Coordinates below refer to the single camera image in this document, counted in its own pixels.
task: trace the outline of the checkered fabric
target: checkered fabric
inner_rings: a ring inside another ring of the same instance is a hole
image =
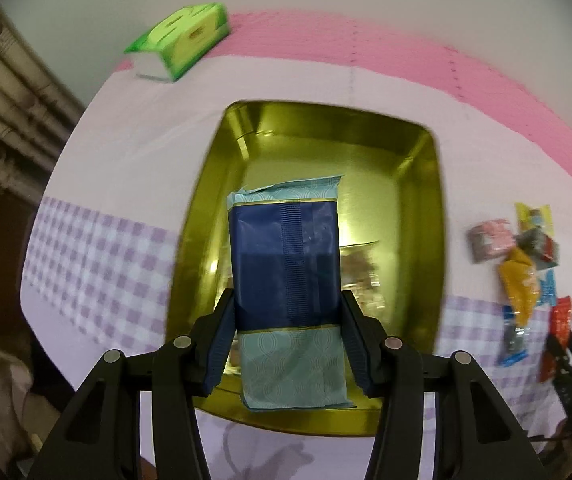
[[[533,311],[525,335],[528,357],[510,367],[502,367],[497,364],[504,348],[502,305],[447,296],[435,354],[450,356],[457,350],[469,352],[493,381],[522,427],[528,429],[542,402],[556,396],[551,381],[538,383],[549,313],[547,305]],[[427,408],[426,418],[432,419],[434,425],[434,406]]]
[[[23,282],[80,332],[126,354],[163,344],[178,234],[45,197],[28,245]],[[555,397],[539,384],[550,308],[533,312],[528,357],[497,363],[503,349],[502,306],[457,296],[444,298],[435,354],[471,353],[525,429],[538,406]],[[434,400],[426,397],[425,431],[434,432]]]
[[[22,282],[107,348],[163,344],[178,235],[44,197]]]

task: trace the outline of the orange snack bag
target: orange snack bag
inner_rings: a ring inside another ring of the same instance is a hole
[[[548,332],[554,335],[564,350],[570,339],[570,323],[572,318],[572,300],[570,296],[557,298],[556,306],[550,309]],[[541,354],[540,383],[555,377],[557,363],[553,355],[544,350]]]
[[[515,247],[499,265],[499,276],[511,301],[515,322],[524,328],[541,294],[535,265],[524,251]]]

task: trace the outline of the red snack packet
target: red snack packet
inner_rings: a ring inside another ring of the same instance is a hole
[[[511,225],[505,218],[476,225],[468,232],[468,240],[476,263],[508,254],[515,247]]]
[[[550,318],[548,325],[548,332],[559,341],[562,348],[566,350],[568,346],[568,339],[570,338],[570,323],[572,318],[572,300],[570,296],[565,298],[557,298],[556,306],[550,309]],[[555,377],[557,364],[555,358],[544,350],[541,355],[541,368],[540,368],[540,383]]]

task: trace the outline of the candy wrapper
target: candy wrapper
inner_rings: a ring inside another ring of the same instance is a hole
[[[499,265],[499,275],[511,301],[515,321],[525,328],[541,294],[535,266],[524,251],[515,247],[508,259]]]
[[[511,366],[528,356],[524,336],[525,329],[516,323],[515,313],[510,305],[502,307],[504,318],[504,355],[499,361],[501,366]]]
[[[477,263],[504,256],[515,247],[511,226],[505,218],[476,225],[468,232],[468,240]]]
[[[552,269],[540,274],[541,296],[537,302],[537,306],[548,304],[555,306],[557,304],[557,286],[555,284],[555,275]]]
[[[530,256],[537,270],[559,265],[559,245],[538,227],[520,234],[517,245]]]
[[[386,303],[372,255],[376,245],[377,242],[369,242],[339,248],[341,289],[352,291],[364,314],[381,319]]]
[[[515,204],[517,220],[519,221],[520,233],[525,233],[534,228],[544,231],[550,238],[555,236],[553,231],[553,217],[550,206],[530,207],[521,202]]]
[[[568,347],[572,319],[572,300],[570,296],[559,298],[556,306],[550,309],[548,332],[554,335],[564,350]],[[555,377],[557,363],[548,351],[541,355],[540,383]]]

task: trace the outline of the metal screw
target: metal screw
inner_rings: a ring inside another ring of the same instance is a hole
[[[116,361],[119,361],[120,357],[121,357],[121,352],[119,350],[108,350],[103,355],[103,360],[107,363],[114,363]]]
[[[190,345],[192,345],[192,339],[187,335],[180,335],[179,337],[175,338],[173,345],[175,345],[177,348],[188,348]]]
[[[455,361],[457,361],[458,363],[460,363],[462,365],[470,364],[470,362],[472,360],[473,360],[473,358],[467,352],[463,352],[460,350],[459,352],[457,352],[455,354]]]
[[[391,350],[399,350],[402,348],[403,343],[399,337],[386,337],[384,345],[386,348],[390,348]]]

